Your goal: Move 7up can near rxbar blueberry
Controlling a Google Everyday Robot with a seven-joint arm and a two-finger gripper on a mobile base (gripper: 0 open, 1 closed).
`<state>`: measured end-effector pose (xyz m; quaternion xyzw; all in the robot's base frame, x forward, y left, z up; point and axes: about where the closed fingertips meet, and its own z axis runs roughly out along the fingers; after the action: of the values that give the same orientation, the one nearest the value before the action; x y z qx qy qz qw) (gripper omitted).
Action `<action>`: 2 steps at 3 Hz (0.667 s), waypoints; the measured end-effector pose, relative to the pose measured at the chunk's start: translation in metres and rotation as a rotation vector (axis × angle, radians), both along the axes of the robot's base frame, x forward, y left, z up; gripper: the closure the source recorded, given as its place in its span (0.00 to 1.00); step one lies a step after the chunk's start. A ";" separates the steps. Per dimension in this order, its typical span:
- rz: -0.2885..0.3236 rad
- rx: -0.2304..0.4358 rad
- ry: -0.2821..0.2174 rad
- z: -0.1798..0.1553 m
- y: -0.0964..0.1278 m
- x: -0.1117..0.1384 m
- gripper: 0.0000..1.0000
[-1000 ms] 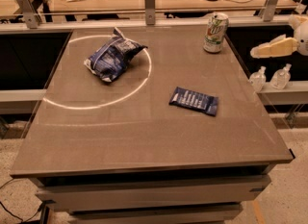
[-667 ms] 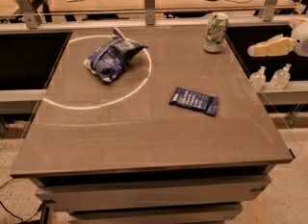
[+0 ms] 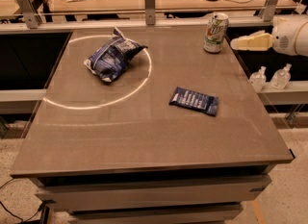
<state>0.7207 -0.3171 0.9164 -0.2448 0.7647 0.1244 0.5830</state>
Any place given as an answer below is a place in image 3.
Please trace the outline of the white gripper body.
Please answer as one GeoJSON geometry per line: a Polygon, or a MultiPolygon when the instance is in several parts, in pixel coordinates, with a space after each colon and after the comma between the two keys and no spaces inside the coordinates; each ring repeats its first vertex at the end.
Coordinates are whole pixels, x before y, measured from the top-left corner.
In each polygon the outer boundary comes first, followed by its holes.
{"type": "Polygon", "coordinates": [[[288,56],[305,55],[305,19],[278,17],[272,28],[273,50],[288,56]]]}

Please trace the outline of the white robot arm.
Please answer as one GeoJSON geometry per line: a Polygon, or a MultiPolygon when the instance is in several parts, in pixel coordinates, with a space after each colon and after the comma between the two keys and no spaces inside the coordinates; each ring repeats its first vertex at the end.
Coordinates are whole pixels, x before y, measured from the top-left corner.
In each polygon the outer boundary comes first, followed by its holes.
{"type": "Polygon", "coordinates": [[[242,51],[267,51],[272,48],[280,54],[308,57],[308,17],[277,17],[273,20],[271,33],[260,30],[234,38],[230,46],[242,51]]]}

